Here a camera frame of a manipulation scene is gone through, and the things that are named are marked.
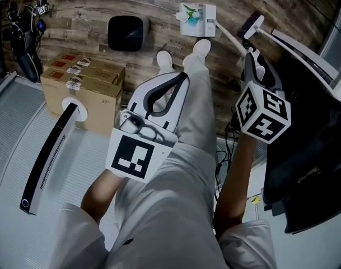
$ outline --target black and white marker cube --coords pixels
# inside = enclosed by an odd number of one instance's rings
[[[252,81],[237,101],[236,110],[241,130],[268,144],[291,125],[290,103]]]
[[[120,177],[147,183],[171,150],[172,147],[113,128],[106,168]]]

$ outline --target shoe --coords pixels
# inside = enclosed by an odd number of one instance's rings
[[[167,51],[160,51],[157,55],[159,68],[172,67],[172,57]]]
[[[205,57],[209,54],[210,49],[211,49],[211,42],[207,39],[202,39],[196,42],[196,44],[194,45],[193,54],[202,56],[205,59]],[[185,57],[185,59],[183,60],[183,67],[185,67],[185,62],[186,62],[187,57]]]

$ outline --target white box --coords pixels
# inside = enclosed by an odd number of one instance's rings
[[[180,13],[185,13],[188,20],[180,22],[183,36],[215,37],[216,6],[197,3],[180,3]]]
[[[263,87],[249,82],[236,103],[241,130],[272,143],[291,125],[291,105]]]

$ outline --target black cable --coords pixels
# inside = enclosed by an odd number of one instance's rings
[[[219,163],[219,164],[221,164],[221,163],[223,163],[223,162],[226,160],[227,152],[226,152],[225,150],[218,150],[216,153],[218,153],[218,152],[224,152],[224,153],[225,153],[225,157],[224,157],[223,160]]]
[[[38,40],[35,43],[35,53],[38,52],[38,50],[41,48],[41,38],[43,36],[43,33],[41,35],[38,35]]]
[[[232,157],[232,154],[233,154],[233,150],[235,148],[235,131],[232,132],[232,135],[233,135],[233,143],[232,143],[231,157]]]
[[[228,146],[228,143],[227,143],[227,135],[228,135],[228,131],[225,130],[225,144],[226,144],[226,149],[227,149],[227,152],[228,152],[228,159],[227,159],[227,173],[228,173],[228,171],[230,169],[232,153],[231,153],[230,147]]]
[[[333,21],[330,19],[330,18],[328,18],[326,15],[324,15],[323,13],[322,13],[322,11],[320,11],[311,1],[309,1],[309,0],[306,0],[306,2],[308,3],[308,4],[310,4],[314,9],[316,9],[318,12],[320,12],[321,14],[322,14],[322,16],[323,17],[325,17],[328,21],[330,21],[331,22],[331,24],[338,30],[338,32],[340,32],[340,34],[341,34],[341,30],[339,30],[338,28],[337,28],[337,26],[333,23]]]

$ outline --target wooden floor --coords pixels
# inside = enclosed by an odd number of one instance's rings
[[[35,0],[13,0],[19,4],[35,4]],[[330,19],[335,14],[338,0],[310,0]],[[330,23],[304,0],[48,0],[50,12],[42,16],[47,31],[41,41],[39,56],[42,61],[53,58],[65,49],[73,49],[87,56],[106,59],[126,67],[124,101],[144,81],[157,75],[156,54],[167,50],[176,69],[188,55],[196,38],[180,35],[179,21],[173,14],[179,2],[202,2],[217,5],[217,20],[236,34],[247,18],[259,11],[265,16],[265,29],[278,29],[313,50],[318,50]],[[3,27],[7,27],[3,4]],[[151,31],[140,52],[112,51],[107,44],[108,21],[116,15],[145,15],[151,20]],[[263,37],[251,38],[253,44],[271,61],[283,51]],[[240,56],[227,38],[217,30],[211,39],[212,50],[206,64],[210,69],[217,132],[223,130],[231,118],[231,107],[239,97]],[[18,68],[12,54],[4,50],[9,70]]]

